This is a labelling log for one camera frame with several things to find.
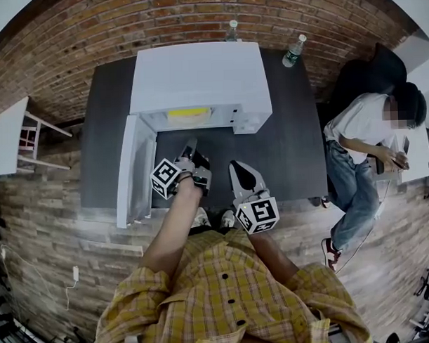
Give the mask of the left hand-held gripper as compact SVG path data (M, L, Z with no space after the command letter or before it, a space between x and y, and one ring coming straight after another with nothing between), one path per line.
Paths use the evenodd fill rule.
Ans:
M203 196L209 194L212 173L209 168L197 166L192 161L196 154L196 147L197 139L190 138L178 161L172 162L167 158L162 159L150 174L154 192L164 199L169 199L177 193L177 187L184 178L192 177L194 185L201 188Z

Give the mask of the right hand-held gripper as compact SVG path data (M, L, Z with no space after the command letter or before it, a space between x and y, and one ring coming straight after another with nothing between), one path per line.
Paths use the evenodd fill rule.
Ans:
M229 164L232 192L235 194L235 216L248 234L272 229L279 221L275 197L266 190L261 173L246 163L232 160Z

